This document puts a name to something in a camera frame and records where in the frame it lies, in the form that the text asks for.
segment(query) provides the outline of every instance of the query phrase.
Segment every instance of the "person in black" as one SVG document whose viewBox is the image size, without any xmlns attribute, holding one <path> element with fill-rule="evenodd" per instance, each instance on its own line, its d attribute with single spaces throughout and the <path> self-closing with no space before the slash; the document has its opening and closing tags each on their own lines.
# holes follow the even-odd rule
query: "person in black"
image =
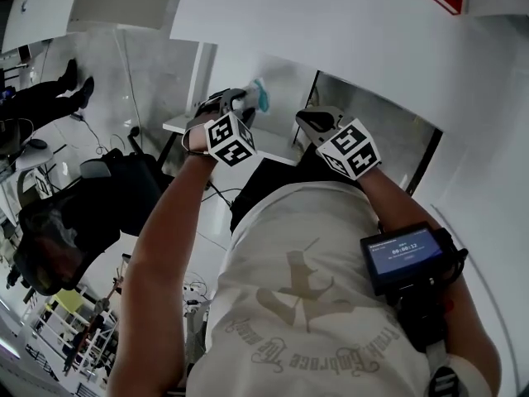
<svg viewBox="0 0 529 397">
<path fill-rule="evenodd" d="M 68 62 L 64 75 L 56 81 L 23 89 L 4 100 L 0 105 L 0 124 L 4 124 L 0 125 L 0 147 L 13 140 L 22 143 L 33 131 L 71 115 L 80 108 L 86 108 L 94 90 L 93 77 L 88 78 L 77 93 L 59 97 L 66 91 L 74 91 L 77 85 L 77 62 L 72 59 Z"/>
</svg>

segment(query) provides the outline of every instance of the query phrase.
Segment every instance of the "black shoe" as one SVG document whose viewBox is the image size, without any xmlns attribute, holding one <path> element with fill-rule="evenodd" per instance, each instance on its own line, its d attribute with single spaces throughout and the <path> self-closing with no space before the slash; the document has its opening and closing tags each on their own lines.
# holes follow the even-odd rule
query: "black shoe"
<svg viewBox="0 0 529 397">
<path fill-rule="evenodd" d="M 88 100 L 93 94 L 93 88 L 95 84 L 93 82 L 93 77 L 88 78 L 84 81 L 83 87 L 75 93 L 72 97 L 80 98 L 79 108 L 84 109 L 88 106 Z"/>
<path fill-rule="evenodd" d="M 59 82 L 69 91 L 74 91 L 77 88 L 77 61 L 75 59 L 68 62 L 66 72 L 59 78 Z"/>
</svg>

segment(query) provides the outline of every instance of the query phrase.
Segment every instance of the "wrist-mounted screen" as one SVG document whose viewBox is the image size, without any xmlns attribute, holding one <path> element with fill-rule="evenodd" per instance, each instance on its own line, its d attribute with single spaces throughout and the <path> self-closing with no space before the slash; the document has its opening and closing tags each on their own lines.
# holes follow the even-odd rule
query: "wrist-mounted screen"
<svg viewBox="0 0 529 397">
<path fill-rule="evenodd" d="M 445 229 L 433 231 L 427 222 L 364 238 L 360 247 L 376 295 L 441 278 L 466 256 Z"/>
</svg>

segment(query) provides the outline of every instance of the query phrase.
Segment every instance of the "small display screen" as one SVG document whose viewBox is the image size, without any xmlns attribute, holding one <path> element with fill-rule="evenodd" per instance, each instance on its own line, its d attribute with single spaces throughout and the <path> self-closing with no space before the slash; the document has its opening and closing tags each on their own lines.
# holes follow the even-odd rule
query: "small display screen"
<svg viewBox="0 0 529 397">
<path fill-rule="evenodd" d="M 442 253 L 439 244 L 425 228 L 385 242 L 369 244 L 368 248 L 379 274 L 415 265 Z"/>
</svg>

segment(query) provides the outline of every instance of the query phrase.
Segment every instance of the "hand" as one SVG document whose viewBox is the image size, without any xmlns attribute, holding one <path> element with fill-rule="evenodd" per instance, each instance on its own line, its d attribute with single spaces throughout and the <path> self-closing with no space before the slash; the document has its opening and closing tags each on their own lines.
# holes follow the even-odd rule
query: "hand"
<svg viewBox="0 0 529 397">
<path fill-rule="evenodd" d="M 203 113 L 198 117 L 203 123 L 197 125 L 189 131 L 189 150 L 203 152 L 207 150 L 206 130 L 204 123 L 218 118 L 218 112 Z"/>
</svg>

